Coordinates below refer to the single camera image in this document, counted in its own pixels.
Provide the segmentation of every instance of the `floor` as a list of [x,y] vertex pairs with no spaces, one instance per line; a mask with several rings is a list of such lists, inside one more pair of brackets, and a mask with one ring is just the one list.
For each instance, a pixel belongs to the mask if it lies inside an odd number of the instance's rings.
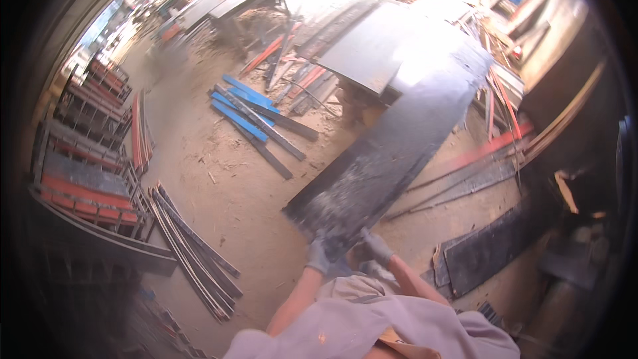
[[[355,140],[357,132],[344,128],[324,109],[296,118],[320,131],[320,138],[309,142],[283,132],[307,154],[304,161],[267,143],[295,175],[283,180],[210,106],[208,90],[221,81],[222,74],[237,75],[243,66],[231,50],[195,44],[186,63],[155,83],[146,55],[149,47],[148,36],[135,41],[123,61],[133,91],[147,92],[146,113],[156,142],[142,183],[150,186],[161,180],[189,225],[242,272],[236,283],[244,296],[231,321],[219,324],[181,269],[170,278],[147,274],[143,284],[155,292],[158,303],[171,310],[195,347],[221,357],[236,332],[264,330],[291,292],[306,263],[306,241],[281,209]],[[258,74],[243,82],[264,91]],[[285,109],[286,102],[280,108]],[[486,138],[483,119],[470,109],[467,129],[452,132],[428,166],[471,150]],[[511,179],[449,204],[378,224],[373,231],[421,273],[430,268],[438,243],[486,226],[518,201],[519,190]],[[159,231],[154,232],[151,243],[165,246]],[[456,301],[454,307],[476,309],[488,299],[511,324],[527,319],[537,299],[533,259],[539,247],[542,242]]]

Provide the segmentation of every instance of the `person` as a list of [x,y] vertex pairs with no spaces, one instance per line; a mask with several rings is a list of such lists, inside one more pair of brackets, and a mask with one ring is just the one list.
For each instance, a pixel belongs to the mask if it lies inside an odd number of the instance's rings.
[[334,264],[317,237],[266,332],[238,332],[224,358],[520,358],[506,332],[479,312],[457,315],[380,236],[364,230],[361,245],[383,269],[323,284]]

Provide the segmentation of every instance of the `glove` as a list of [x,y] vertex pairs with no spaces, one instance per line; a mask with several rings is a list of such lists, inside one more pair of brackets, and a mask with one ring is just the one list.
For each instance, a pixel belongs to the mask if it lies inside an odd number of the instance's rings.
[[318,270],[323,275],[328,273],[330,261],[325,255],[323,236],[317,236],[313,242],[308,245],[308,263],[306,266]]
[[368,251],[372,258],[379,262],[379,265],[387,268],[390,257],[394,255],[394,251],[388,247],[383,238],[374,233],[370,233],[366,228],[361,229],[361,238],[366,247],[366,251]]

